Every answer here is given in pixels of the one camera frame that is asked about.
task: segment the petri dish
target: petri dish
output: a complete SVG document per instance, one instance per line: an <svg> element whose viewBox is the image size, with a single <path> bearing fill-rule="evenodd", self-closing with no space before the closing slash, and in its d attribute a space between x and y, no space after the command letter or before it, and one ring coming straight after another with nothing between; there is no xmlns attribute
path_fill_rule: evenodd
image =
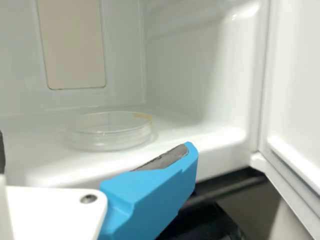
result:
<svg viewBox="0 0 320 240"><path fill-rule="evenodd" d="M80 115L66 125L65 139L77 149L118 151L152 137L152 117L142 112L108 111Z"/></svg>

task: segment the white plastic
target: white plastic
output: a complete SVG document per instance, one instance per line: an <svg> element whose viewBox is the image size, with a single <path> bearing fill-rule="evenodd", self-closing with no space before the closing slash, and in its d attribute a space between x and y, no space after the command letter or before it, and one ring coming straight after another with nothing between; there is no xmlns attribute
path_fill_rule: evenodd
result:
<svg viewBox="0 0 320 240"><path fill-rule="evenodd" d="M140 145L152 136L146 113L109 111L80 115L66 126L65 138L76 148L114 151Z"/></svg>
<svg viewBox="0 0 320 240"><path fill-rule="evenodd" d="M14 240L96 240L107 212L106 195L93 189L7 186L6 192ZM86 195L97 199L82 203Z"/></svg>

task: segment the black surface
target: black surface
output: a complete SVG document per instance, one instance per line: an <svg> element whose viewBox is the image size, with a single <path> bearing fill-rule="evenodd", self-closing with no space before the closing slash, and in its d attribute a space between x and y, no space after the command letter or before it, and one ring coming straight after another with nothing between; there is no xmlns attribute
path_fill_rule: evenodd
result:
<svg viewBox="0 0 320 240"><path fill-rule="evenodd" d="M214 202L179 212L157 240L244 240L232 219Z"/></svg>
<svg viewBox="0 0 320 240"><path fill-rule="evenodd" d="M2 132L0 131L0 174L5 173L6 166L6 156L5 156L5 146Z"/></svg>
<svg viewBox="0 0 320 240"><path fill-rule="evenodd" d="M222 176L197 183L192 195L182 208L189 208L197 204L202 204L205 201L216 201L247 188L264 184L267 181L267 177L262 172L251 167L230 172Z"/></svg>

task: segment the beige panel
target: beige panel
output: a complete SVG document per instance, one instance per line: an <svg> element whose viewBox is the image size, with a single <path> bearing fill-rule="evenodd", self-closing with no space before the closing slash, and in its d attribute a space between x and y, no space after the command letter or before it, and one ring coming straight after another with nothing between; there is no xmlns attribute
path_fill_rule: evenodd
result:
<svg viewBox="0 0 320 240"><path fill-rule="evenodd" d="M106 85L99 0L37 0L51 89Z"/></svg>

